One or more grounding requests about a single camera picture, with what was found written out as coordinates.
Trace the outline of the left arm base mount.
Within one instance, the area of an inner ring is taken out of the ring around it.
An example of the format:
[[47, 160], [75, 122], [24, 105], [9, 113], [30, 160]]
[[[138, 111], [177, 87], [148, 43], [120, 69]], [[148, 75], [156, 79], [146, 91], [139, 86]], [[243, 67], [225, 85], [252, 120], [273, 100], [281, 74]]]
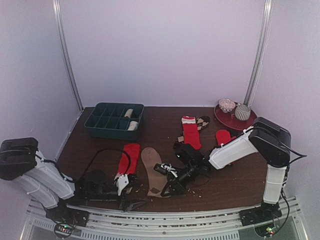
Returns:
[[44, 208], [45, 217], [54, 223], [53, 233], [60, 239], [69, 238], [76, 227], [86, 227], [89, 220], [89, 212], [57, 206], [55, 208]]

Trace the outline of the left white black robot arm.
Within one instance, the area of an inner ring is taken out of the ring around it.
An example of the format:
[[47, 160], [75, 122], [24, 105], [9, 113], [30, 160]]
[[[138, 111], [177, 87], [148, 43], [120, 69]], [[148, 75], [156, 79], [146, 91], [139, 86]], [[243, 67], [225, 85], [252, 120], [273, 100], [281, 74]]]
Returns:
[[84, 170], [79, 179], [73, 179], [59, 169], [56, 161], [46, 159], [33, 137], [4, 140], [0, 144], [0, 178], [20, 185], [26, 193], [52, 211], [61, 222], [72, 218], [66, 205], [86, 206], [90, 202], [115, 202], [119, 210], [129, 212], [146, 204], [144, 199], [130, 199], [135, 174], [131, 156], [125, 151], [128, 164], [113, 184], [107, 183], [106, 174], [95, 169]]

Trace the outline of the red sock near left arm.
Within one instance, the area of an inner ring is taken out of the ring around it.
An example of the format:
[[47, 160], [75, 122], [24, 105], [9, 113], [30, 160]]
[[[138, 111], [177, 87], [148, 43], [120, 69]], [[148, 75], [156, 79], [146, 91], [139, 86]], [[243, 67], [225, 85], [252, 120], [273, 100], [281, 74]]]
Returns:
[[137, 143], [126, 144], [118, 165], [117, 175], [135, 174], [140, 157], [141, 146]]

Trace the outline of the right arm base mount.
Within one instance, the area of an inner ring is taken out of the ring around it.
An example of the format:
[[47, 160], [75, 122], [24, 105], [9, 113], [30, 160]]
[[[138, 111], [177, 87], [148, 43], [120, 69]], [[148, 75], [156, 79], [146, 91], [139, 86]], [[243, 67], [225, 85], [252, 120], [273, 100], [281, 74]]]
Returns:
[[260, 206], [239, 212], [242, 226], [254, 225], [254, 231], [259, 237], [269, 238], [276, 233], [274, 220], [282, 216], [278, 203], [269, 204], [262, 202]]

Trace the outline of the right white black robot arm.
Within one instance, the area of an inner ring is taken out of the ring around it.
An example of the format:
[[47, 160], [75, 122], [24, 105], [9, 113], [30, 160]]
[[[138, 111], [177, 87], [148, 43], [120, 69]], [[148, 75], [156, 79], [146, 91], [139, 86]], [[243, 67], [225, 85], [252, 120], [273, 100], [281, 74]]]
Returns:
[[262, 199], [264, 204], [257, 208], [256, 216], [266, 221], [276, 212], [275, 204], [280, 199], [290, 164], [290, 147], [290, 132], [264, 117], [256, 118], [252, 126], [228, 143], [213, 148], [207, 156], [190, 144], [182, 144], [175, 150], [175, 155], [184, 168], [176, 169], [164, 163], [154, 166], [154, 170], [167, 177], [160, 195], [182, 195], [187, 184], [193, 182], [201, 171], [220, 170], [248, 155], [259, 153], [266, 161], [267, 175]]

